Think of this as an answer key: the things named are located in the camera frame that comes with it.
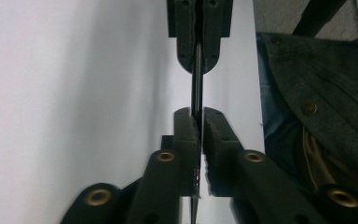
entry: brass rivet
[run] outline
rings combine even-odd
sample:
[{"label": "brass rivet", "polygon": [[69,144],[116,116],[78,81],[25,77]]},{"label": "brass rivet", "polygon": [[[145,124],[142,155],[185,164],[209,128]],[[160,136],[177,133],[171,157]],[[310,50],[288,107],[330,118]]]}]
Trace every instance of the brass rivet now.
[{"label": "brass rivet", "polygon": [[175,156],[171,152],[161,152],[157,155],[159,161],[173,161]]},{"label": "brass rivet", "polygon": [[282,43],[282,40],[279,38],[279,37],[272,37],[271,39],[271,42],[274,44],[274,45],[280,45]]},{"label": "brass rivet", "polygon": [[264,160],[264,157],[254,152],[248,152],[245,154],[245,159],[252,162],[260,162]]},{"label": "brass rivet", "polygon": [[112,193],[107,189],[95,189],[86,197],[86,204],[100,206],[107,203],[112,197]]},{"label": "brass rivet", "polygon": [[328,197],[335,203],[344,207],[358,207],[358,199],[342,189],[330,189],[327,192]]},{"label": "brass rivet", "polygon": [[310,116],[316,113],[318,111],[318,105],[312,102],[307,102],[302,107],[302,112],[306,116]]}]

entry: white table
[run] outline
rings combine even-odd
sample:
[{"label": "white table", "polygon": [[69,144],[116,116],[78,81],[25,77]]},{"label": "white table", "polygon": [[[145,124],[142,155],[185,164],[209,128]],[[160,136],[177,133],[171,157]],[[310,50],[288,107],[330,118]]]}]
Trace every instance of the white table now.
[{"label": "white table", "polygon": [[[165,0],[0,1],[0,223],[58,223],[87,186],[143,174],[190,106],[167,27]],[[234,0],[204,105],[264,149],[251,0]],[[233,223],[201,184],[198,223]]]}]

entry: white tabletop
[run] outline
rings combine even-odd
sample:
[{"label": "white tabletop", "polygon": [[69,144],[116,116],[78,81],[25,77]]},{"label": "white tabletop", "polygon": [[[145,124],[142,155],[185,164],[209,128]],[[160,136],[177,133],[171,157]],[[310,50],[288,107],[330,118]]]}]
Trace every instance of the white tabletop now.
[{"label": "white tabletop", "polygon": [[[204,105],[263,151],[253,15],[251,0],[234,0]],[[0,223],[58,223],[87,186],[143,174],[173,112],[190,106],[167,28],[165,0],[0,1]],[[233,223],[202,186],[198,223]]]}]

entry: denim jacket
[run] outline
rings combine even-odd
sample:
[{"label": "denim jacket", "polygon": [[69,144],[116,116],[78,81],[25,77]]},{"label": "denim jacket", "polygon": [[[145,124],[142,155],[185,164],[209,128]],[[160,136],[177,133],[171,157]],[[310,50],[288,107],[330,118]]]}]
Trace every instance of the denim jacket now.
[{"label": "denim jacket", "polygon": [[266,153],[294,178],[304,126],[358,173],[358,40],[257,35]]}]

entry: person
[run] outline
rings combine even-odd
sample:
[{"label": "person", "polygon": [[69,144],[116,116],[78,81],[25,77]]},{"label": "person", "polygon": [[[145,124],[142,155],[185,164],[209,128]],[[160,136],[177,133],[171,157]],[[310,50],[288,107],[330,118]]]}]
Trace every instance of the person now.
[{"label": "person", "polygon": [[266,154],[309,194],[358,196],[358,39],[256,40]]}]

